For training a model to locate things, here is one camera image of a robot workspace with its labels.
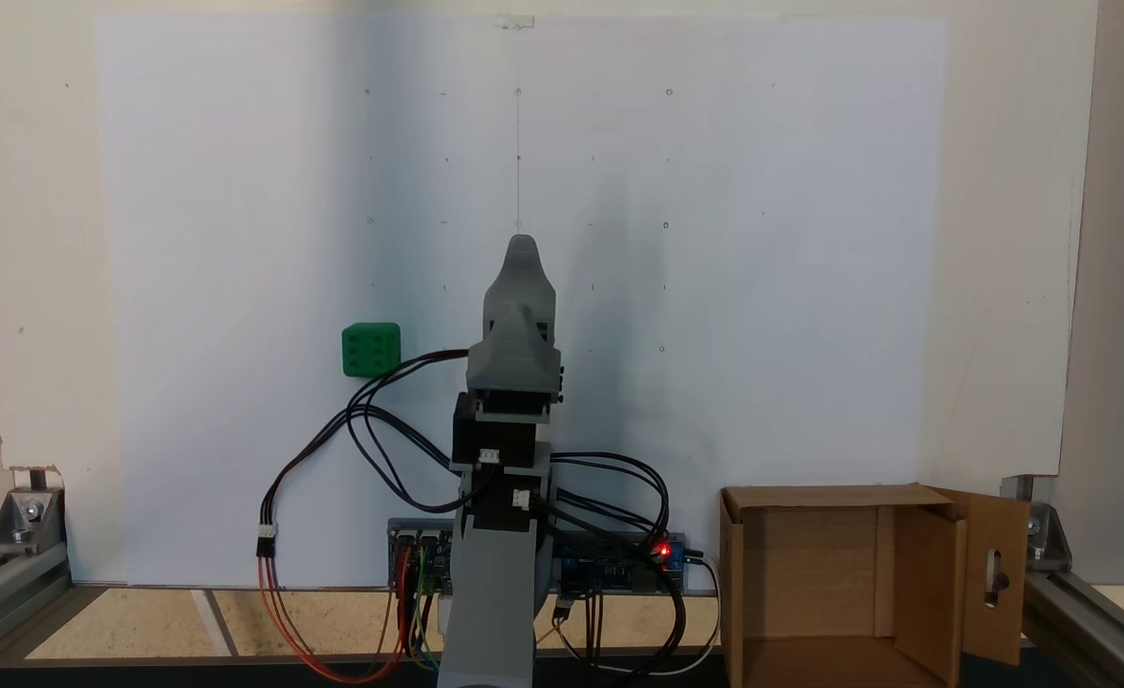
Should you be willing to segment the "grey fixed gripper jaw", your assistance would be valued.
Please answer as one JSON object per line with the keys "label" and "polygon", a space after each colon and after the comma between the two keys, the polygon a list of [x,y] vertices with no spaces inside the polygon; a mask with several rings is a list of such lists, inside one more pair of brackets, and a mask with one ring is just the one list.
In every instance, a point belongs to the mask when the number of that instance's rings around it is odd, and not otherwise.
{"label": "grey fixed gripper jaw", "polygon": [[536,241],[528,234],[510,236],[502,266],[484,292],[483,335],[493,331],[504,308],[515,305],[527,306],[531,325],[541,338],[556,343],[556,289],[545,273]]}

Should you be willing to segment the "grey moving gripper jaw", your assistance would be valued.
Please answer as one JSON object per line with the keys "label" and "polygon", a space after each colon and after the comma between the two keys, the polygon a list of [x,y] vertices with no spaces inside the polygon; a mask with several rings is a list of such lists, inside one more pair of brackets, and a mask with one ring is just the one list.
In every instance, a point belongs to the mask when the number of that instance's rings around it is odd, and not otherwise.
{"label": "grey moving gripper jaw", "polygon": [[466,350],[470,391],[559,392],[561,353],[541,335],[527,305],[506,305],[493,325]]}

